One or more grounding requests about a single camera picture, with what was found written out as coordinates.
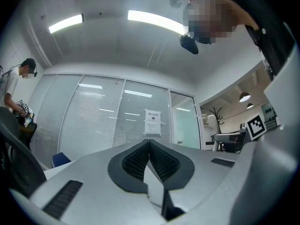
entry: hand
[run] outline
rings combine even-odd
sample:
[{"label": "hand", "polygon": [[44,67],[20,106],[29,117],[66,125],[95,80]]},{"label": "hand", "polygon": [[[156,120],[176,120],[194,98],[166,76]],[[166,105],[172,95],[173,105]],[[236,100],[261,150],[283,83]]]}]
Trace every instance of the hand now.
[{"label": "hand", "polygon": [[21,115],[22,117],[26,117],[26,112],[25,112],[24,109],[22,109],[22,110],[20,111],[20,115]]}]

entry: white shirt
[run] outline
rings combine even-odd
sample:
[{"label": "white shirt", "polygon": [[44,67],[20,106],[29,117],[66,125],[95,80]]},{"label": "white shirt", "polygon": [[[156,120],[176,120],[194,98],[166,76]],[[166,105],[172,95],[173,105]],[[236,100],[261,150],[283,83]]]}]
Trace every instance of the white shirt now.
[{"label": "white shirt", "polygon": [[15,87],[17,86],[19,80],[19,68],[14,67],[11,71],[1,77],[0,82],[0,106],[6,107],[5,105],[5,94],[9,93],[11,96],[14,94]]}]

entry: white chair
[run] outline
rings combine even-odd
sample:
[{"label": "white chair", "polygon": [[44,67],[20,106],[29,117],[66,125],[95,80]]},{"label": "white chair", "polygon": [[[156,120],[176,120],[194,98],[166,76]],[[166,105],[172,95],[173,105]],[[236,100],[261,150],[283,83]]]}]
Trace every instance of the white chair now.
[{"label": "white chair", "polygon": [[[211,134],[219,134],[219,127],[218,127],[218,122],[217,119],[215,117],[215,115],[209,115],[207,116],[207,121],[208,121],[208,125],[211,129]],[[219,142],[215,141],[214,144],[214,148],[212,149],[212,151],[217,151],[218,150],[218,146],[219,146]]]}]

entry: ceiling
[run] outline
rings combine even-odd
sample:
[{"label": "ceiling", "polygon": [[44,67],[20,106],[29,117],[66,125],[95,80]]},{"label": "ceiling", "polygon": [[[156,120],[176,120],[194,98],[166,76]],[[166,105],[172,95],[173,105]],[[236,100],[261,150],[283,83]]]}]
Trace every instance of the ceiling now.
[{"label": "ceiling", "polygon": [[[129,21],[128,10],[155,13],[181,21],[182,6],[170,0],[25,0],[24,15],[44,56],[44,68],[70,60],[127,64],[154,69],[191,82],[236,55],[248,37],[238,30],[216,44],[198,44],[193,55],[179,43],[179,34],[143,22]],[[83,14],[84,22],[50,34],[48,27],[71,16]]]},{"label": "ceiling", "polygon": [[[215,107],[217,111],[222,108],[219,115],[223,116],[223,119],[244,112],[247,110],[248,103],[253,103],[253,105],[256,106],[267,101],[263,91],[270,82],[269,75],[265,71],[265,67],[261,62],[257,66],[257,70],[245,75],[242,82],[238,85],[232,86],[219,97],[202,105],[201,112],[202,114],[210,115],[212,112],[209,110],[213,110],[213,107]],[[240,103],[239,101],[240,94],[242,92],[248,92],[251,95],[250,99],[245,103]]]}]

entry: black pendant lamp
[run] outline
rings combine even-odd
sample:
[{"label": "black pendant lamp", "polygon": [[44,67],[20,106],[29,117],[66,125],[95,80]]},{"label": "black pendant lamp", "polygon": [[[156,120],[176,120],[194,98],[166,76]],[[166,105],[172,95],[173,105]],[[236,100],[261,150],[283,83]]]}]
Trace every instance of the black pendant lamp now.
[{"label": "black pendant lamp", "polygon": [[249,109],[249,108],[251,108],[251,107],[253,107],[254,105],[252,104],[252,103],[248,103],[248,105],[247,105],[247,109]]},{"label": "black pendant lamp", "polygon": [[250,94],[247,92],[242,92],[242,94],[240,95],[240,102],[245,102],[250,98]]}]

